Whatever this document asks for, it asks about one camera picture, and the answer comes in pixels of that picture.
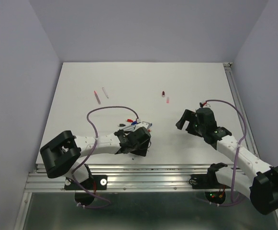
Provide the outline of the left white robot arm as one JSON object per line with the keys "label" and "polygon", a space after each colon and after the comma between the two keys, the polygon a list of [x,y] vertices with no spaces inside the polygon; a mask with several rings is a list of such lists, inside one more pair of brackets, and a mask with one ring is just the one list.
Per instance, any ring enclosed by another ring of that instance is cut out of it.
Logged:
{"label": "left white robot arm", "polygon": [[80,137],[70,130],[63,131],[40,149],[47,177],[50,179],[64,176],[82,188],[89,188],[92,175],[84,161],[99,154],[134,154],[145,157],[151,140],[146,127],[134,131],[118,130],[113,134],[94,137]]}

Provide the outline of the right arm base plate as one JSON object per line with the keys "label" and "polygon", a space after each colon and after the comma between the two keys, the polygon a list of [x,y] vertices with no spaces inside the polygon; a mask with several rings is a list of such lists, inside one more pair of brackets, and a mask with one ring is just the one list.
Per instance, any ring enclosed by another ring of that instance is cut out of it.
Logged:
{"label": "right arm base plate", "polygon": [[215,177],[207,174],[192,174],[189,184],[193,189],[223,189],[224,185],[219,183]]}

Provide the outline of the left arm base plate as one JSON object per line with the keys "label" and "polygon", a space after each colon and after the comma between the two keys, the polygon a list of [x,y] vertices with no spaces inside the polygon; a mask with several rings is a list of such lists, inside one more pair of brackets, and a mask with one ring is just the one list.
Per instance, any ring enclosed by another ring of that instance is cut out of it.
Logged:
{"label": "left arm base plate", "polygon": [[66,179],[64,189],[67,191],[82,190],[84,187],[87,190],[103,191],[107,189],[108,177],[105,174],[93,175],[91,178],[81,182],[79,186],[74,180]]}

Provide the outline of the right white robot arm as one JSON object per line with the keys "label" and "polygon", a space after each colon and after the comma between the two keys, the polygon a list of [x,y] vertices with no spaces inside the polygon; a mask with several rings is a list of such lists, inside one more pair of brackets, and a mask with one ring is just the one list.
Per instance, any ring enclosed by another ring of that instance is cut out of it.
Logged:
{"label": "right white robot arm", "polygon": [[189,184],[193,189],[230,187],[247,197],[263,215],[278,209],[278,166],[271,166],[241,146],[228,129],[217,125],[210,108],[195,112],[186,109],[176,123],[177,129],[182,129],[185,122],[189,122],[186,128],[189,134],[203,138],[241,170],[237,172],[222,162],[213,163],[206,174],[191,175]]}

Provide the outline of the pink highlighter pen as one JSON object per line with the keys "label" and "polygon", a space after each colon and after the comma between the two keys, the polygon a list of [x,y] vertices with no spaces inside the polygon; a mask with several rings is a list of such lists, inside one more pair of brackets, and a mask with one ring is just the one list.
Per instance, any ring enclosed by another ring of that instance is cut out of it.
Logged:
{"label": "pink highlighter pen", "polygon": [[97,94],[96,91],[94,91],[94,95],[95,95],[95,98],[96,98],[96,100],[97,100],[97,103],[98,103],[99,105],[101,105],[100,98],[99,98],[99,96],[98,96],[98,94]]}

